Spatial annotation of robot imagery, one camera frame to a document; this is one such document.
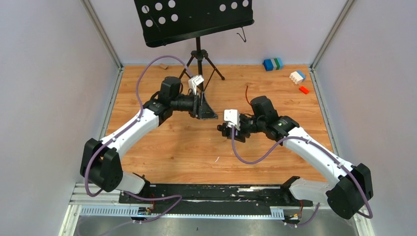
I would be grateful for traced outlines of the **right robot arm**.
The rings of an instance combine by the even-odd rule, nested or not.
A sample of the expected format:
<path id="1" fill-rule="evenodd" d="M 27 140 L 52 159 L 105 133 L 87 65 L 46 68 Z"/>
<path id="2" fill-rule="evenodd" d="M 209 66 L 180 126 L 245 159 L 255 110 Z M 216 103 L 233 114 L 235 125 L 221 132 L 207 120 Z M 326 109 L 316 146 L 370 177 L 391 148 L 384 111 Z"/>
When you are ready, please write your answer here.
<path id="1" fill-rule="evenodd" d="M 326 203 L 344 219 L 351 219 L 355 214 L 367 219 L 373 218 L 369 204 L 374 196 L 372 177 L 366 165 L 354 165 L 328 150 L 294 119 L 280 116 L 266 96 L 253 98 L 250 105 L 253 114 L 228 109 L 224 111 L 223 123 L 217 126 L 222 136 L 232 141 L 233 153 L 240 162 L 257 164 L 266 159 L 276 147 L 283 146 L 309 163 L 326 179 L 320 182 L 291 177 L 281 191 L 283 203 L 291 206 L 299 200 L 309 200 L 317 204 Z M 265 134 L 275 144 L 259 159 L 246 161 L 238 154 L 236 142 L 245 143 L 255 133 Z"/>

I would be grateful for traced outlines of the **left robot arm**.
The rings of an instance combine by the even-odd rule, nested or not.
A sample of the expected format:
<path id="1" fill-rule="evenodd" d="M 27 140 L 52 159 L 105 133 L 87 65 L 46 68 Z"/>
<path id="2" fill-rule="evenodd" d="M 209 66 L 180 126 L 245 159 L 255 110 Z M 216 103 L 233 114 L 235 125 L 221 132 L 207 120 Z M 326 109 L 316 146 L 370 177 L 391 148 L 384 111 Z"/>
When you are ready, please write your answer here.
<path id="1" fill-rule="evenodd" d="M 188 80 L 189 92 L 183 94 L 181 80 L 166 77 L 160 90 L 143 104 L 131 120 L 101 140 L 89 139 L 85 143 L 80 167 L 87 193 L 94 195 L 88 188 L 88 184 L 93 183 L 100 191 L 130 192 L 137 202 L 147 202 L 151 192 L 145 186 L 148 181 L 123 171 L 121 159 L 142 137 L 170 118 L 174 111 L 188 112 L 197 119 L 217 118 L 206 102 L 205 93 L 197 91 L 197 86 L 203 82 L 202 75 L 193 76 Z"/>

